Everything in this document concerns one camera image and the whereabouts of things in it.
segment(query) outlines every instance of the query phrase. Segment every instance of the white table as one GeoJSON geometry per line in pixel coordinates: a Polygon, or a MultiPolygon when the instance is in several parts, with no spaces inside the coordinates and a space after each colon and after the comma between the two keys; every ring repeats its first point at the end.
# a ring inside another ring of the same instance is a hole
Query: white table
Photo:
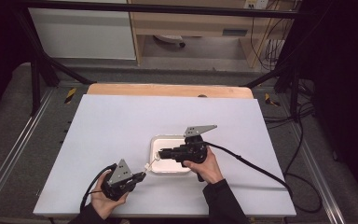
{"type": "MultiPolygon", "coordinates": [[[[150,141],[187,126],[216,124],[202,135],[282,179],[257,100],[169,96],[84,95],[34,213],[71,217],[91,180],[125,159],[134,173],[149,162],[150,141]]],[[[275,180],[213,148],[221,171],[249,217],[295,216],[287,190],[275,180]]],[[[208,206],[193,173],[148,173],[116,217],[204,217],[208,206]]]]}

